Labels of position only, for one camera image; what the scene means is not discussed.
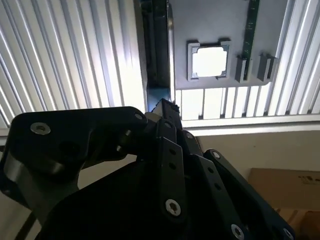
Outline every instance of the bolt head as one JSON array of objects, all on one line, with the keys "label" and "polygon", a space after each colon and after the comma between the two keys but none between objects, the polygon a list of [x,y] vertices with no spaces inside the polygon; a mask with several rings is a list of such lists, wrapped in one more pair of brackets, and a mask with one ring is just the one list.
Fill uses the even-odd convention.
[{"label": "bolt head", "polygon": [[168,199],[165,201],[165,209],[174,217],[178,217],[181,214],[180,205],[173,199]]},{"label": "bolt head", "polygon": [[194,136],[192,136],[192,134],[191,134],[190,132],[187,132],[187,133],[186,133],[186,137],[187,137],[188,139],[193,139],[193,138],[194,138]]},{"label": "bolt head", "polygon": [[232,230],[233,235],[236,237],[236,239],[239,239],[239,240],[245,239],[244,232],[241,230],[241,228],[238,225],[232,224],[231,230]]},{"label": "bolt head", "polygon": [[30,126],[30,130],[35,134],[47,135],[51,132],[50,127],[44,122],[34,122]]},{"label": "bolt head", "polygon": [[136,113],[134,116],[135,116],[137,119],[139,119],[139,120],[142,120],[142,119],[143,119],[143,117],[142,117],[140,114],[138,114],[138,113]]},{"label": "bolt head", "polygon": [[292,236],[291,232],[288,231],[288,229],[284,228],[283,231],[291,240],[295,239],[294,236]]},{"label": "bolt head", "polygon": [[220,159],[220,155],[217,152],[212,151],[212,155],[215,159]]}]

